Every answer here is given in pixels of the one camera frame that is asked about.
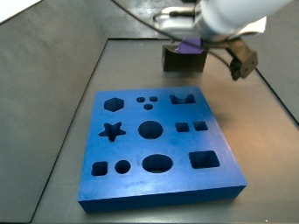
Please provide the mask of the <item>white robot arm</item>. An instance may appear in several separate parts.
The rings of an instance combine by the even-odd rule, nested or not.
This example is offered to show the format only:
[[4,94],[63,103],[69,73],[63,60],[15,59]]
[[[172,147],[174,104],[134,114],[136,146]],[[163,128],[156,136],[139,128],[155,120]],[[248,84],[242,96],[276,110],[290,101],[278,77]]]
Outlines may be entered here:
[[196,0],[195,5],[167,7],[154,26],[180,38],[222,42],[244,34],[263,33],[267,16],[294,0]]

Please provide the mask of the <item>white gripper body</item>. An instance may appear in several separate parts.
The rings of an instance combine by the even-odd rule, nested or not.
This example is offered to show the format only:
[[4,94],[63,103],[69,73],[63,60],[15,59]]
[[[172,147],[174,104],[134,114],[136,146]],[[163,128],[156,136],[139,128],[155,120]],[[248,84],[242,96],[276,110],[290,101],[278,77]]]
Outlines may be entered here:
[[204,22],[200,22],[202,9],[184,7],[167,7],[154,16],[154,27],[178,38],[202,38],[211,43],[223,42],[242,36],[256,35],[266,31],[267,18],[247,24],[239,31],[223,34],[214,31]]

